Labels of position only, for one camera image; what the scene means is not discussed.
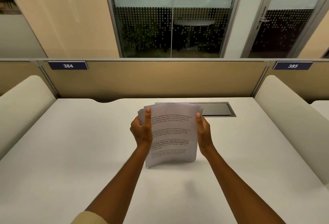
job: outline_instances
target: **white paper sheet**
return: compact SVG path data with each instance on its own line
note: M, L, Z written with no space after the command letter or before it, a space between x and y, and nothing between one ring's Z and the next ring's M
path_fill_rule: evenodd
M197 150L195 115L203 108L192 104L157 104L138 111L144 124L146 108L151 108L153 142L146 158L146 167L168 161L193 162Z

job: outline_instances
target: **blue number plate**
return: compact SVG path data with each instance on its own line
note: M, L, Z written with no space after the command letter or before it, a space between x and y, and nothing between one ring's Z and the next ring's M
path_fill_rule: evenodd
M313 62L277 62L273 70L308 70Z
M88 70L85 61L48 61L52 70Z

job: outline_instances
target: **person's left arm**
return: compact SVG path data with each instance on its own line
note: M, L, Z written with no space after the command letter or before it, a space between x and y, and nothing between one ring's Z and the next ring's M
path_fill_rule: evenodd
M153 139L150 108L146 109L144 125L141 126L139 118L136 117L131 123L130 131L137 142L135 151L86 209L86 211L97 214L109 224L123 223L144 161L150 151Z

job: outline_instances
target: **beige sleeve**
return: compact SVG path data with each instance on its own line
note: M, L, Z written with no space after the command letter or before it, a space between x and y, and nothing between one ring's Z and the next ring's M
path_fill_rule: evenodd
M84 211L71 224L108 224L103 218L89 211Z

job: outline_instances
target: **person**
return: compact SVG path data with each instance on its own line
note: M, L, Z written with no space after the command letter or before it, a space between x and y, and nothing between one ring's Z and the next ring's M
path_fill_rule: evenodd
M196 114L196 122L200 152L208 160L236 222L238 224L285 223L220 156L212 143L210 125L199 113ZM135 151L116 176L72 224L123 223L152 145L150 108L146 109L144 125L141 126L139 118L136 117L131 123L130 131L137 142Z

